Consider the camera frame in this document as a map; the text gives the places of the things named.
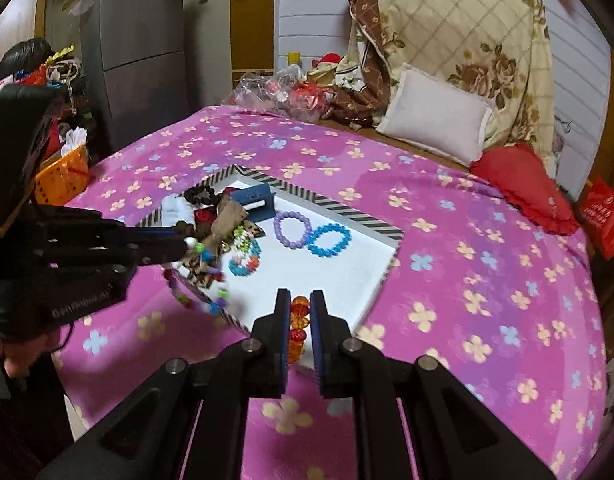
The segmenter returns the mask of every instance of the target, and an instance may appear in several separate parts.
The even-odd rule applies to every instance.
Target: white tray
[[[346,320],[352,332],[356,331],[389,272],[403,236],[400,229],[317,193],[241,166],[229,166],[207,177],[203,183],[212,186],[216,193],[229,186],[246,188],[268,183],[275,192],[276,211],[302,213],[309,218],[313,229],[337,222],[352,232],[351,243],[345,250],[337,256],[320,258],[306,247],[299,250],[284,247],[274,234],[273,218],[258,222],[266,233],[265,237],[257,238],[261,248],[258,270],[248,276],[234,276],[228,267],[230,253],[222,257],[222,270],[229,289],[224,316],[229,322],[248,335],[258,317],[273,312],[278,288],[288,289],[292,298],[308,298],[312,290],[321,289],[328,312]],[[155,211],[138,225],[159,223],[160,212]],[[298,240],[304,226],[295,219],[284,220],[282,232],[289,240]],[[318,245],[329,248],[340,238],[339,233],[325,234],[319,238]],[[182,281],[191,292],[197,290],[186,280]],[[215,298],[219,286],[220,283],[214,282],[209,291],[202,291]],[[311,332],[308,329],[306,332],[308,338],[300,364],[313,368]]]

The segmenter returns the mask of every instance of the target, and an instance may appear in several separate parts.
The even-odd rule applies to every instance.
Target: human hand
[[[56,348],[59,341],[60,330],[25,343],[3,343],[0,339],[0,356],[5,356],[5,372],[11,378],[24,376],[40,354]]]

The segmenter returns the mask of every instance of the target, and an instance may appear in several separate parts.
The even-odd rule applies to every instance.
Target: white tissue
[[[173,227],[179,221],[196,225],[194,208],[184,196],[168,195],[162,200],[162,227]]]
[[[73,150],[87,143],[87,131],[84,128],[69,130],[66,135],[66,142],[60,149],[60,156],[65,156]]]

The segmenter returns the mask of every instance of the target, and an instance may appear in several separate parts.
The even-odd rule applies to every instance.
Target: orange plastic basket
[[[56,160],[36,175],[36,200],[39,204],[65,205],[89,184],[89,153],[83,144]]]

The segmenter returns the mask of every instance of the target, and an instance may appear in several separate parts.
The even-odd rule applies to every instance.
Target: red pillow
[[[545,232],[570,235],[578,229],[569,202],[527,144],[487,150],[471,164],[471,173],[488,180],[504,198]]]

